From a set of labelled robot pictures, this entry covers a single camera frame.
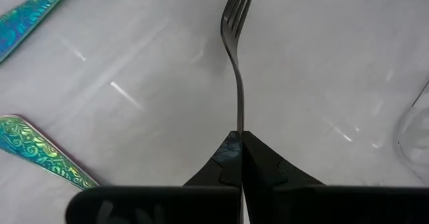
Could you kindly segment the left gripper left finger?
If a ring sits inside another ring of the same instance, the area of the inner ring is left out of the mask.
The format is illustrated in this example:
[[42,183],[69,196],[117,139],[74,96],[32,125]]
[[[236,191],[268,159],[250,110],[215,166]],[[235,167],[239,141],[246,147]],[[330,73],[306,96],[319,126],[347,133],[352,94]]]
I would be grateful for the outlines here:
[[75,195],[66,224],[240,224],[242,140],[225,138],[182,186],[100,186]]

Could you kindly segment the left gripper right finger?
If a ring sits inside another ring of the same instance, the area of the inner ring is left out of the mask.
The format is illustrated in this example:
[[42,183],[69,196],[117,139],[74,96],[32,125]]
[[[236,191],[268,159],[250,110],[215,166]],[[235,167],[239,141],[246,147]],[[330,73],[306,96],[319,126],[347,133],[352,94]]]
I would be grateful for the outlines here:
[[327,185],[244,131],[251,224],[429,224],[429,188]]

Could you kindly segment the black fork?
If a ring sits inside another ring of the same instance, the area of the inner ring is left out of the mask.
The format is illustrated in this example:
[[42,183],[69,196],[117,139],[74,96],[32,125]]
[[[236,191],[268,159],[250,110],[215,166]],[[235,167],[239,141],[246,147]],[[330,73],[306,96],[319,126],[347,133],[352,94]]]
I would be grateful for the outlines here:
[[221,16],[221,37],[237,85],[237,131],[244,130],[244,89],[239,70],[238,43],[252,0],[228,0]]

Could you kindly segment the iridescent blue-green fork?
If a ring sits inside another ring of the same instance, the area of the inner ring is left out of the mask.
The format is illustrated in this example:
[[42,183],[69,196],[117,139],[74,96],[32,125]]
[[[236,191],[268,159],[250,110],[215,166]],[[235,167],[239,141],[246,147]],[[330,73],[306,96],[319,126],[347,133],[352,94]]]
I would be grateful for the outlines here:
[[61,0],[27,0],[0,16],[0,63],[4,61]]
[[48,137],[18,115],[0,115],[0,150],[39,166],[81,190],[99,185]]

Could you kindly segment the clear plastic bin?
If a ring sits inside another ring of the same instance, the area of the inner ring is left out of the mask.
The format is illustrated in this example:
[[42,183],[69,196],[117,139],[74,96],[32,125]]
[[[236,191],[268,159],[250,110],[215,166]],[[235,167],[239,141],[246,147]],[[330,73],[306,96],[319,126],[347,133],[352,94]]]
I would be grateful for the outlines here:
[[398,119],[393,145],[404,165],[429,186],[429,77]]

